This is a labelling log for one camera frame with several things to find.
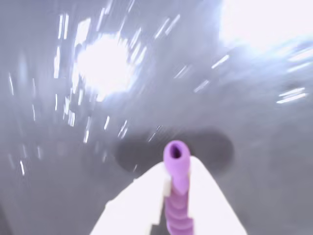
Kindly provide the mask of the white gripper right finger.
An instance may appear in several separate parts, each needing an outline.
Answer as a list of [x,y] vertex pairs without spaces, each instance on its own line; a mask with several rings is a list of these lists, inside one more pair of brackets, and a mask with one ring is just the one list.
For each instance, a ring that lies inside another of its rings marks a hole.
[[246,235],[247,232],[204,164],[192,156],[188,215],[195,235]]

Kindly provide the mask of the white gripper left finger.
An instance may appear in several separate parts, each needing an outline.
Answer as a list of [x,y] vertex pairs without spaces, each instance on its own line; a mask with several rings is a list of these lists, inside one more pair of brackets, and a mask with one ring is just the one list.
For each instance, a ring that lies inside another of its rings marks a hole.
[[171,177],[160,162],[105,205],[91,234],[149,235],[160,223],[164,199],[170,194]]

